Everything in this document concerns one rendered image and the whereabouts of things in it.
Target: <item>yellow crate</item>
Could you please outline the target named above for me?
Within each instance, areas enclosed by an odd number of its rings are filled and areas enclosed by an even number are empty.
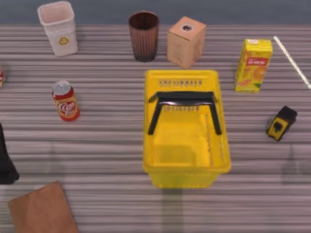
[[[204,188],[228,172],[217,72],[147,71],[143,140],[143,168],[156,187]]]
[[[245,39],[235,77],[235,91],[257,93],[273,53],[271,40]]]

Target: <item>can lid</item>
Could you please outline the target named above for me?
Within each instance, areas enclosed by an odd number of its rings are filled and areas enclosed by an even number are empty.
[[[52,91],[54,95],[63,96],[67,94],[71,89],[70,83],[67,81],[57,81],[52,86]]]

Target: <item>gray wall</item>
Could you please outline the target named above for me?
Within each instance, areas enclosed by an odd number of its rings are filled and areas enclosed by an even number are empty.
[[[53,0],[0,0],[0,24],[38,24],[36,9]],[[123,24],[151,10],[162,24],[189,16],[207,24],[309,24],[311,0],[70,0],[78,24]]]

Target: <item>yellow juice box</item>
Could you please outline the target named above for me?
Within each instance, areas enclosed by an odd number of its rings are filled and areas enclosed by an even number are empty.
[[[271,40],[245,39],[235,77],[235,91],[260,91],[272,53]]]

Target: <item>recycling symbol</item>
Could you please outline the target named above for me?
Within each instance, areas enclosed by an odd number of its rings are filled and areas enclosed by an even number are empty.
[[[69,43],[69,40],[68,40],[67,37],[61,37],[61,38],[59,38],[58,43],[59,43],[60,45],[66,45],[66,44]]]

